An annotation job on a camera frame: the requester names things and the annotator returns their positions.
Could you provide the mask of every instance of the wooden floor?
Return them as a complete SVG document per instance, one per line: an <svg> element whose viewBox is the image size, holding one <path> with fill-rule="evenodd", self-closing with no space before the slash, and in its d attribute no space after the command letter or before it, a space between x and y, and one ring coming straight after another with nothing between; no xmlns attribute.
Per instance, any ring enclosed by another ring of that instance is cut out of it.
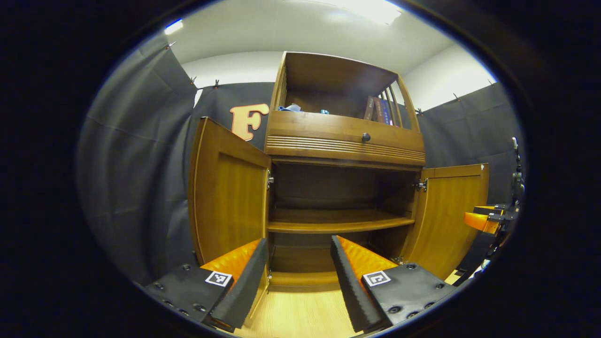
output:
<svg viewBox="0 0 601 338"><path fill-rule="evenodd" d="M235 335L244 338L348 338L354 332L339 285L270 286Z"/></svg>

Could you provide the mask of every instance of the book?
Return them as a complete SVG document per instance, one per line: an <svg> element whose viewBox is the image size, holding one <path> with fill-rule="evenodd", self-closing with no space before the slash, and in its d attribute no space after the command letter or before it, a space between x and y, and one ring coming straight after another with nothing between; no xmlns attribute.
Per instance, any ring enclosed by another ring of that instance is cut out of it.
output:
<svg viewBox="0 0 601 338"><path fill-rule="evenodd" d="M384 119L384 112L382 111L382 102L378 97L374 97L374 106L376 107L375 121L386 123L386 120Z"/></svg>
<svg viewBox="0 0 601 338"><path fill-rule="evenodd" d="M394 123L392 122L392 116L390 115L391 112L389 112L388 109L388 102L385 99L379 99L380 100L380 106L382 106L382 114L384 115L384 123L393 126Z"/></svg>
<svg viewBox="0 0 601 338"><path fill-rule="evenodd" d="M374 112L374 98L373 98L373 96L368 96L367 97L367 107L365 108L365 116L363 118L371 121L373 112Z"/></svg>

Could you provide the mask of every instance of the ceiling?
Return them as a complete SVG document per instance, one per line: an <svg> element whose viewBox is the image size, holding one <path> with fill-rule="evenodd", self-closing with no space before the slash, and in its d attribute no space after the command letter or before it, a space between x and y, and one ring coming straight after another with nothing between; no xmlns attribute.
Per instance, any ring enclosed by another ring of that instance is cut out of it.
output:
<svg viewBox="0 0 601 338"><path fill-rule="evenodd" d="M336 55L401 75L454 44L409 12L390 24L299 0L222 0L183 18L167 36L180 63L216 55L295 51Z"/></svg>

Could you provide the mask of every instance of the cabinet door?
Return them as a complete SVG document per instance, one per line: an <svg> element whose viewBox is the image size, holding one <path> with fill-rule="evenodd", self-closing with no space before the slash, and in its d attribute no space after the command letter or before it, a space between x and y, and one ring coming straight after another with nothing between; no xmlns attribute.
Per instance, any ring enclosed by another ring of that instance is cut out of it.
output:
<svg viewBox="0 0 601 338"><path fill-rule="evenodd" d="M271 159L209 118L192 148L188 212L201 263L265 237Z"/></svg>
<svg viewBox="0 0 601 338"><path fill-rule="evenodd" d="M432 168L421 172L427 189L417 193L415 224L407 234L404 261L415 262L445 280L470 249L478 230L463 222L465 212L486 204L488 164Z"/></svg>

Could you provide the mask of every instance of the screw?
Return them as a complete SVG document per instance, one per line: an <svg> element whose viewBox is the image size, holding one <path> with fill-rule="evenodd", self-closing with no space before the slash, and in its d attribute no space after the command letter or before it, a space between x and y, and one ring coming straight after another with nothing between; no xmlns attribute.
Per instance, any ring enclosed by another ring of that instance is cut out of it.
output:
<svg viewBox="0 0 601 338"><path fill-rule="evenodd" d="M194 310L200 311L200 312L205 312L207 310L204 306L202 306L200 304L194 304L193 307L194 307Z"/></svg>
<svg viewBox="0 0 601 338"><path fill-rule="evenodd" d="M397 313L402 309L402 307L400 306L393 306L390 309L388 309L388 313Z"/></svg>

